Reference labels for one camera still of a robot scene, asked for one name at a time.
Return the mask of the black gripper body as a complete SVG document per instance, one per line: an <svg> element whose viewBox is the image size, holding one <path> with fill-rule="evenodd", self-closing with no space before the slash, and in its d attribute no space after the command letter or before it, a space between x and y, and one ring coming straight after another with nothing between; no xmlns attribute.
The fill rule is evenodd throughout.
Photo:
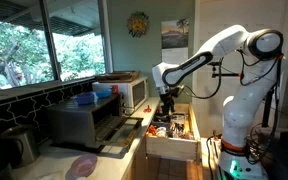
<svg viewBox="0 0 288 180"><path fill-rule="evenodd" d="M175 102L173 98L177 98L182 93L183 89L184 86L177 86L175 88L169 88L168 86L164 86L158 89L160 99L163 102L162 113L164 115L168 115L169 112L175 111Z"/></svg>

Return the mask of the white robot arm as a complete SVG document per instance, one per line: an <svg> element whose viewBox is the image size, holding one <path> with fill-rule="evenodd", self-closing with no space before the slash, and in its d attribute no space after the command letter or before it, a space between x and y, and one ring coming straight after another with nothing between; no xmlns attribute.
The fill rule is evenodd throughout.
<svg viewBox="0 0 288 180"><path fill-rule="evenodd" d="M165 105L170 89L203 65L239 51L258 63L244 74L233 99L225 104L221 153L218 166L224 177L232 180L266 180L267 173L249 152L247 131L259 105L280 77L283 35L272 29L247 31L233 25L206 41L197 53L182 64L162 62L152 68L155 86Z"/></svg>

